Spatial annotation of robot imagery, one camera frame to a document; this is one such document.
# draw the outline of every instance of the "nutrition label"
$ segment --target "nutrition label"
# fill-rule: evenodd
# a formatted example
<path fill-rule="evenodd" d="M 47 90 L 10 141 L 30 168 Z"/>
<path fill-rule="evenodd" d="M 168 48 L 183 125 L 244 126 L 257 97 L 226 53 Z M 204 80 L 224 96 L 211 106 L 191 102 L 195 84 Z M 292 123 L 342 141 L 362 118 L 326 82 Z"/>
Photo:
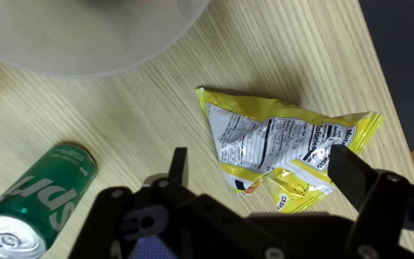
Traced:
<path fill-rule="evenodd" d="M 218 106 L 208 106 L 210 125 L 221 162 L 267 172 L 298 158 L 323 171 L 333 143 L 348 145 L 355 126 L 312 125 L 302 119 L 253 120 Z"/>

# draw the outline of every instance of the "soda can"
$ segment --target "soda can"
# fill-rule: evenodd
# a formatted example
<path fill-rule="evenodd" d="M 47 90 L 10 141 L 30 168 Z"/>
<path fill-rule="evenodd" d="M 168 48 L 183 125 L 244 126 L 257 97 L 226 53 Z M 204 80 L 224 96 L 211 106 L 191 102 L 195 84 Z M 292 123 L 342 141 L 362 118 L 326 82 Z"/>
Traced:
<path fill-rule="evenodd" d="M 0 195 L 0 257 L 40 257 L 96 175 L 86 148 L 52 146 Z"/>

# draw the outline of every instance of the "gray surface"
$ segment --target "gray surface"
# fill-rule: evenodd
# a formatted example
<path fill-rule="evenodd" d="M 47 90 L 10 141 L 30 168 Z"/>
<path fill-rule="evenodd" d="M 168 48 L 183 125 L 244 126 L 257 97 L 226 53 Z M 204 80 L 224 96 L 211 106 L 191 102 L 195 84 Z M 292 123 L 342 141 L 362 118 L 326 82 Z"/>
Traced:
<path fill-rule="evenodd" d="M 397 112 L 414 149 L 414 0 L 361 0 Z"/>

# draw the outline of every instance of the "yellow chip bag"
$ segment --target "yellow chip bag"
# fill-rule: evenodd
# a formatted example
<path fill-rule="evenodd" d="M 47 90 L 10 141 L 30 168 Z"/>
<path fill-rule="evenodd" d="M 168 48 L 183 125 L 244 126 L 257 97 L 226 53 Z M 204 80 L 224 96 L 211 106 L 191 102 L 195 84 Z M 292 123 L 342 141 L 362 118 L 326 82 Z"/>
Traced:
<path fill-rule="evenodd" d="M 236 192 L 264 182 L 279 211 L 300 211 L 332 191 L 333 143 L 359 152 L 382 120 L 375 112 L 325 116 L 277 99 L 197 87 L 224 178 Z"/>

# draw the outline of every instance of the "light wood grain surface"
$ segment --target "light wood grain surface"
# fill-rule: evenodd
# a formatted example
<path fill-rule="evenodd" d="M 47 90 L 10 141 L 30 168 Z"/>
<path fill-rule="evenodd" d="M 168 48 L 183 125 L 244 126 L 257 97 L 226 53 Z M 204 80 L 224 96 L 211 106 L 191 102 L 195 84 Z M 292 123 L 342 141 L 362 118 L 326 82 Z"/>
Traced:
<path fill-rule="evenodd" d="M 99 175 L 45 257 L 66 257 L 99 189 L 167 171 L 188 146 L 190 184 L 234 211 L 276 211 L 266 191 L 233 195 L 220 174 L 198 84 L 279 97 L 326 115 L 377 110 L 385 123 L 362 152 L 405 175 L 414 165 L 355 0 L 213 0 L 167 51 L 135 70 L 93 79 L 40 74 L 0 63 L 0 194 L 47 148 L 79 141 Z M 313 210 L 354 218 L 335 192 Z M 414 250 L 414 234 L 402 243 Z"/>

